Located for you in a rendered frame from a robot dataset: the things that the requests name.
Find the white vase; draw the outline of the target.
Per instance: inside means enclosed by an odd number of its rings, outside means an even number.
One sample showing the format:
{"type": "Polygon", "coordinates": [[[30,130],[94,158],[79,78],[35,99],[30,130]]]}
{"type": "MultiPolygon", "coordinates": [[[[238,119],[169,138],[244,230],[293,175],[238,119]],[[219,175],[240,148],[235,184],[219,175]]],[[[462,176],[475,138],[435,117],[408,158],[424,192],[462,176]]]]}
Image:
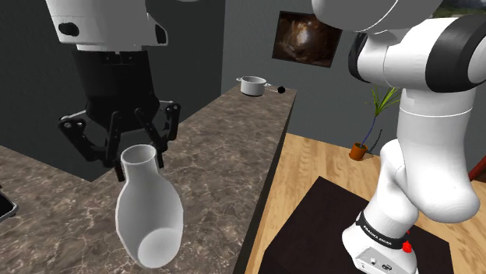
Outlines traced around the white vase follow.
{"type": "Polygon", "coordinates": [[[116,231],[130,257],[146,269],[173,260],[181,247],[184,210],[174,186],[160,175],[156,149],[147,144],[121,153],[125,184],[115,210],[116,231]]]}

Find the brown wall picture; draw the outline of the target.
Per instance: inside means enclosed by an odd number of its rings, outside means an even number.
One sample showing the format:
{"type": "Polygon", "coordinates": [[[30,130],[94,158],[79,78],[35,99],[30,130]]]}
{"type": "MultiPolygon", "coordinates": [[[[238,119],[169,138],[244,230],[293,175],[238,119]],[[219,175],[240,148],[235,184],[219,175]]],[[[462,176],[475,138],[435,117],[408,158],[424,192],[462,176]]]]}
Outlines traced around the brown wall picture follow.
{"type": "Polygon", "coordinates": [[[280,11],[272,58],[330,68],[342,32],[315,14],[280,11]]]}

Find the white cooking pot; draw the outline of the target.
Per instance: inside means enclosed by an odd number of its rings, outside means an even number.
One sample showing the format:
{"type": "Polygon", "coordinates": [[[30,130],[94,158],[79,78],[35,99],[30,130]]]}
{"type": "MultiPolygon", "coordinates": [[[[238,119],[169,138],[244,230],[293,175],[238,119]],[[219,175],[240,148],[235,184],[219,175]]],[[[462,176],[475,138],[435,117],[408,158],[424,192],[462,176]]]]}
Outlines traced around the white cooking pot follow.
{"type": "Polygon", "coordinates": [[[243,76],[236,78],[241,84],[240,91],[250,97],[260,97],[264,94],[270,84],[263,78],[258,76],[243,76]]]}

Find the black flat device grey rim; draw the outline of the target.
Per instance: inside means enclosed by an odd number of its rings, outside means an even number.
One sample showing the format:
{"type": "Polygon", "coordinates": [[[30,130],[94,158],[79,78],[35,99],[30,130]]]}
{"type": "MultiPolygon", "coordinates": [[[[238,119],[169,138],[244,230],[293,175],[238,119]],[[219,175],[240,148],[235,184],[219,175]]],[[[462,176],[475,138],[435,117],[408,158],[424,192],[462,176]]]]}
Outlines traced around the black flat device grey rim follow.
{"type": "Polygon", "coordinates": [[[0,222],[15,216],[19,210],[19,206],[6,197],[1,189],[2,186],[0,185],[0,222]]]}

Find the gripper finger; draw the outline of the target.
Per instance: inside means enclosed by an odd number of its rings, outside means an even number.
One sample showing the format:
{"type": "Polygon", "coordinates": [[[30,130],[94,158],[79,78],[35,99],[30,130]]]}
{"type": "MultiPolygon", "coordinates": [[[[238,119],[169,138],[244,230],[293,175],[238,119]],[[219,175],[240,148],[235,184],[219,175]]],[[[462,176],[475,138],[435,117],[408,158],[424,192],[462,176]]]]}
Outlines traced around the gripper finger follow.
{"type": "Polygon", "coordinates": [[[122,134],[120,131],[121,112],[115,111],[112,113],[104,146],[96,146],[84,134],[86,121],[76,117],[83,113],[85,111],[61,119],[58,123],[58,129],[74,145],[86,161],[93,162],[99,160],[104,167],[113,167],[117,179],[123,182],[125,175],[121,161],[117,155],[122,134]]]}
{"type": "Polygon", "coordinates": [[[151,145],[157,151],[156,160],[158,167],[164,168],[163,153],[168,149],[167,143],[169,141],[174,141],[177,138],[181,105],[172,100],[162,100],[160,102],[165,103],[163,108],[160,108],[159,105],[157,108],[154,106],[137,107],[134,110],[134,115],[149,136],[151,145]],[[157,131],[157,128],[153,123],[153,119],[157,116],[159,111],[164,115],[162,134],[157,131]]]}

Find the green plant in orange pot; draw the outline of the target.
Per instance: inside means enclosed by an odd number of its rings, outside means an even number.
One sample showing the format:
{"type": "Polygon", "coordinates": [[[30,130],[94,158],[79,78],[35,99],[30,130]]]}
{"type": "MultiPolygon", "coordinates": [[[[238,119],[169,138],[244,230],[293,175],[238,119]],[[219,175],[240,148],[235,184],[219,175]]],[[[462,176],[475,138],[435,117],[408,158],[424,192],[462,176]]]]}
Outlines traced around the green plant in orange pot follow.
{"type": "Polygon", "coordinates": [[[368,147],[365,145],[366,141],[368,140],[372,130],[375,126],[377,117],[388,107],[394,105],[400,101],[401,96],[401,89],[396,87],[390,87],[387,89],[383,96],[379,93],[379,88],[375,85],[371,88],[372,92],[372,102],[365,102],[365,104],[369,104],[374,107],[373,111],[373,120],[370,129],[367,132],[367,135],[363,138],[361,142],[356,142],[353,144],[352,148],[349,152],[349,157],[352,160],[360,161],[363,160],[364,155],[368,151],[368,147]]]}

